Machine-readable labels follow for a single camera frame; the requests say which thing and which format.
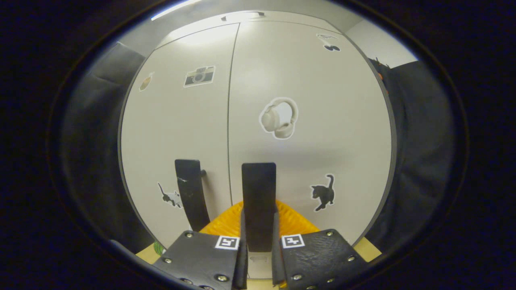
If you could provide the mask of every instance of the black cat sticker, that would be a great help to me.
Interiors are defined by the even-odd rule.
[[[326,177],[330,180],[328,186],[326,185],[311,185],[312,188],[312,199],[319,199],[320,205],[315,208],[315,212],[324,210],[326,205],[332,205],[335,199],[335,191],[333,190],[333,181],[335,177],[333,174],[326,174]]]
[[[174,193],[164,192],[159,182],[158,187],[162,193],[162,199],[164,202],[172,205],[173,207],[181,208],[181,196],[179,195],[179,193],[177,193],[177,191],[174,190]]]

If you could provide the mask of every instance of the black fabric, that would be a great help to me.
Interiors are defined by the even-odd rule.
[[[420,61],[388,68],[383,76],[396,122],[393,183],[366,238],[380,251],[401,245],[431,217],[444,195],[452,166],[454,129],[448,98]]]
[[[62,170],[71,196],[110,239],[138,252],[153,242],[126,195],[118,164],[122,104],[144,57],[116,43],[73,91],[63,120]]]

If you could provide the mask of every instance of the sticker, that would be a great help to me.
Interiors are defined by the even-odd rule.
[[[326,174],[326,177],[330,180],[328,186],[326,185],[310,185],[312,189],[312,199],[319,199],[320,205],[314,209],[315,212],[324,210],[326,205],[332,205],[335,200],[335,191],[333,189],[334,175],[331,173]]]
[[[292,115],[290,119],[285,118],[288,106],[280,106],[285,103],[290,106]],[[277,140],[286,140],[292,137],[299,117],[299,110],[296,102],[291,98],[275,98],[265,105],[264,109],[258,116],[258,121],[266,133],[271,133]]]
[[[336,46],[336,45],[332,45],[329,41],[334,41],[333,39],[337,39],[337,37],[334,37],[334,36],[331,36],[331,35],[326,35],[326,34],[319,34],[317,33],[316,34],[317,38],[322,41],[323,43],[323,46],[324,48],[326,48],[327,50],[329,51],[341,51],[341,49]]]
[[[152,76],[154,72],[151,72],[148,77],[146,77],[140,85],[140,92],[147,89],[147,86],[151,83]]]
[[[238,250],[239,242],[239,237],[220,236],[217,244],[215,245],[215,248],[235,251]]]
[[[304,247],[304,241],[300,234],[281,236],[283,249]]]
[[[186,74],[184,88],[213,83],[215,66],[201,67]]]
[[[181,196],[179,195],[179,193],[177,193],[177,191],[174,190],[174,193],[164,192],[159,182],[158,187],[163,195],[162,198],[164,202],[172,205],[173,207],[181,208]]]

